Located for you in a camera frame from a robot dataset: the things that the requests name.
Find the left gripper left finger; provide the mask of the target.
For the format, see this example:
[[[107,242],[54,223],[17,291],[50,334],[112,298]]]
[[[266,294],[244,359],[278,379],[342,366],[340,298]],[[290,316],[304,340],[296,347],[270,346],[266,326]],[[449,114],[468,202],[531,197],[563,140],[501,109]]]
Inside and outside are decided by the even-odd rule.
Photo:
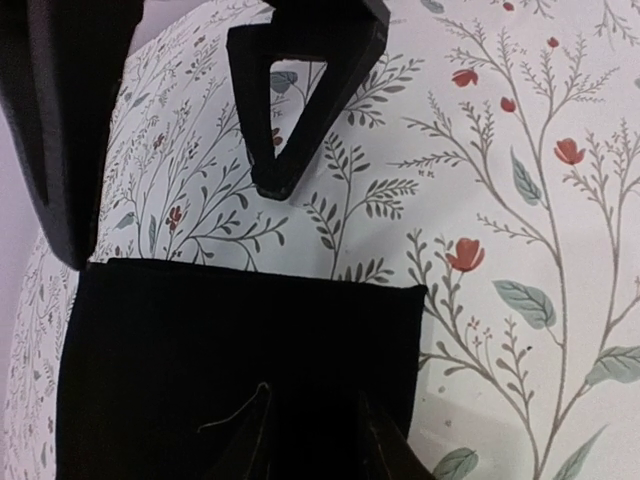
[[[255,393],[230,416],[205,423],[197,432],[227,425],[239,416],[243,421],[217,462],[203,479],[268,479],[271,466],[270,429],[273,426],[272,389],[260,383]]]

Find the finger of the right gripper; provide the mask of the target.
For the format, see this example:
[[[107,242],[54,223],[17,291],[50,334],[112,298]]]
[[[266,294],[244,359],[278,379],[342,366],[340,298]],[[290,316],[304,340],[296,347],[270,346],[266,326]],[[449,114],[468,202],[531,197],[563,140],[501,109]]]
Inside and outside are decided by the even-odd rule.
[[[381,1],[272,1],[266,23],[234,26],[226,48],[257,193],[284,201],[386,49]]]
[[[57,258],[94,252],[110,121],[141,1],[4,1],[1,107]]]

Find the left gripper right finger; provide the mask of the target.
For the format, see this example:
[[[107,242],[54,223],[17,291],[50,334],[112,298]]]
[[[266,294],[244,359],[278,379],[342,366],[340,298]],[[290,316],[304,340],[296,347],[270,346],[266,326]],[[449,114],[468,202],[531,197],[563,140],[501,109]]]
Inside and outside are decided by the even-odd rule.
[[[434,480],[391,417],[359,393],[358,474],[368,480]]]

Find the black t-shirt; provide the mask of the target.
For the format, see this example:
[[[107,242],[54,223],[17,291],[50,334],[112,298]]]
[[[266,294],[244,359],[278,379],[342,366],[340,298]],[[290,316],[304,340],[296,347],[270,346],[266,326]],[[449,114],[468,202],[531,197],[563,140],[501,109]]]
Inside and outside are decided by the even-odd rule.
[[[363,392],[408,437],[423,286],[111,260],[81,273],[56,401],[59,479],[203,479],[272,389],[268,479],[359,479]]]

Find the floral patterned table mat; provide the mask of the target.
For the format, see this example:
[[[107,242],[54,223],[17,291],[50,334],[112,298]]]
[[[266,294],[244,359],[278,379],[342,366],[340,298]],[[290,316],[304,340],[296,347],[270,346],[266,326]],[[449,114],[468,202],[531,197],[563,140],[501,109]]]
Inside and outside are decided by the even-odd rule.
[[[639,5],[381,1],[387,44],[292,195],[257,193],[230,28],[272,1],[144,4],[84,269],[39,223],[1,475],[56,477],[79,277],[152,260],[423,286],[407,441],[435,479],[639,475]]]

